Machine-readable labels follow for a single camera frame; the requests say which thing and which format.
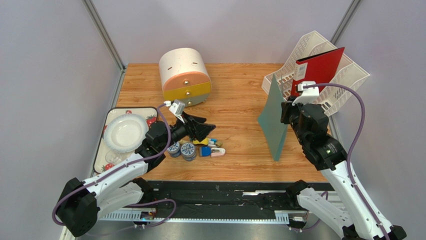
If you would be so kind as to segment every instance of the green board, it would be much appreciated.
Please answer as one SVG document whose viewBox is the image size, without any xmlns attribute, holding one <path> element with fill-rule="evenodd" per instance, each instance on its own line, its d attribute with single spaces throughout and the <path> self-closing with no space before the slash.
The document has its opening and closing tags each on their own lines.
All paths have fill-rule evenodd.
<svg viewBox="0 0 426 240">
<path fill-rule="evenodd" d="M 266 105 L 259 118 L 257 118 L 274 161 L 280 160 L 287 135 L 288 125 L 280 122 L 282 102 L 285 102 L 285 99 L 281 94 L 274 74 L 272 76 Z"/>
</svg>

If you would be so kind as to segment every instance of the red folder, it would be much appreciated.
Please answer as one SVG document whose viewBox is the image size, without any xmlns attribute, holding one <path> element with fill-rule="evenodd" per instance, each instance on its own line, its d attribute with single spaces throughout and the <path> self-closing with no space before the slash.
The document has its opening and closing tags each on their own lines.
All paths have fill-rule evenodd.
<svg viewBox="0 0 426 240">
<path fill-rule="evenodd" d="M 299 96 L 296 85 L 303 81 L 315 81 L 317 84 L 329 83 L 335 76 L 342 58 L 344 47 L 308 56 L 296 61 L 291 95 Z"/>
</svg>

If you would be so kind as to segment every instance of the yellow drawer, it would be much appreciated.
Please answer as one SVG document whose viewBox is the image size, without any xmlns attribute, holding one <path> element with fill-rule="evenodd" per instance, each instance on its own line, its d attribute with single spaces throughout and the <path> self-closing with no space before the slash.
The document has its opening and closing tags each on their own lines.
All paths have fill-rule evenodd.
<svg viewBox="0 0 426 240">
<path fill-rule="evenodd" d="M 165 100 L 173 101 L 175 99 L 186 99 L 198 95 L 209 94 L 211 89 L 212 84 L 210 82 L 205 82 L 197 85 L 167 90 L 163 92 L 163 96 Z"/>
</svg>

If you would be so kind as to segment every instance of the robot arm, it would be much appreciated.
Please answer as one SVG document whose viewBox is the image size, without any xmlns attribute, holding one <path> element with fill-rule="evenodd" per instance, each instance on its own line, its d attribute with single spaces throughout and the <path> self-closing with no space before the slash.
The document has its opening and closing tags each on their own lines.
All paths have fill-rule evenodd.
<svg viewBox="0 0 426 240">
<path fill-rule="evenodd" d="M 178 118 L 176 124 L 170 126 L 171 136 L 168 135 L 166 123 L 157 121 L 150 126 L 141 146 L 128 159 L 97 176 L 83 181 L 73 178 L 66 183 L 59 201 L 73 191 L 86 187 L 65 199 L 55 212 L 72 235 L 82 236 L 106 214 L 144 201 L 144 191 L 147 190 L 145 180 L 137 177 L 157 167 L 166 156 L 161 154 L 146 162 L 142 158 L 158 156 L 186 136 L 202 141 L 216 128 L 213 124 L 204 123 L 205 118 L 186 114 L 184 107 L 185 104 L 178 100 L 171 106 Z"/>
<path fill-rule="evenodd" d="M 298 89 L 303 91 L 303 86 L 312 84 L 315 84 L 315 82 L 302 82 Z M 291 125 L 306 158 L 329 181 L 348 213 L 333 209 L 321 197 L 318 199 L 315 196 L 317 201 L 312 202 L 314 195 L 310 195 L 313 190 L 309 190 L 310 188 L 308 187 L 299 189 L 295 193 L 299 206 L 318 214 L 317 216 L 341 237 L 384 240 L 385 236 L 380 226 L 376 223 L 365 204 L 367 202 L 374 212 L 378 214 L 389 238 L 391 240 L 404 239 L 406 233 L 402 227 L 392 226 L 373 203 L 362 184 L 356 181 L 356 185 L 363 193 L 365 200 L 362 199 L 355 186 L 352 185 L 347 169 L 348 163 L 345 149 L 339 141 L 327 134 L 329 119 L 324 114 L 321 105 L 311 104 L 316 99 L 315 96 L 319 96 L 318 87 L 308 89 L 307 95 L 303 92 L 299 97 L 290 96 L 286 102 L 281 104 L 281 122 Z M 349 167 L 352 170 L 353 177 L 358 180 L 352 165 Z"/>
</svg>

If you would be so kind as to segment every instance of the strawberry print tray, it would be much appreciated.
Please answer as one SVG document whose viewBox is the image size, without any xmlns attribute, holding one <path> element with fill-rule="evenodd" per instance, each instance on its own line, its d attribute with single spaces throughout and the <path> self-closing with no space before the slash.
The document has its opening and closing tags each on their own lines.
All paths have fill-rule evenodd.
<svg viewBox="0 0 426 240">
<path fill-rule="evenodd" d="M 105 124 L 103 126 L 103 131 L 107 128 L 108 124 L 111 123 L 111 121 L 118 116 L 124 115 L 124 114 L 137 114 L 142 116 L 145 120 L 148 126 L 150 126 L 153 122 L 157 120 L 157 109 L 155 107 L 120 107 L 120 108 L 113 108 L 111 111 L 108 112 L 108 115 L 106 116 Z M 96 159 L 93 164 L 93 170 L 100 174 L 112 167 L 114 167 L 113 163 L 107 162 L 107 154 L 111 154 L 111 149 L 105 145 L 104 142 L 104 133 L 102 132 L 102 137 L 100 139 L 99 147 L 97 148 L 96 153 Z M 132 152 L 125 152 L 125 153 L 119 153 L 119 157 L 121 160 L 127 159 Z"/>
</svg>

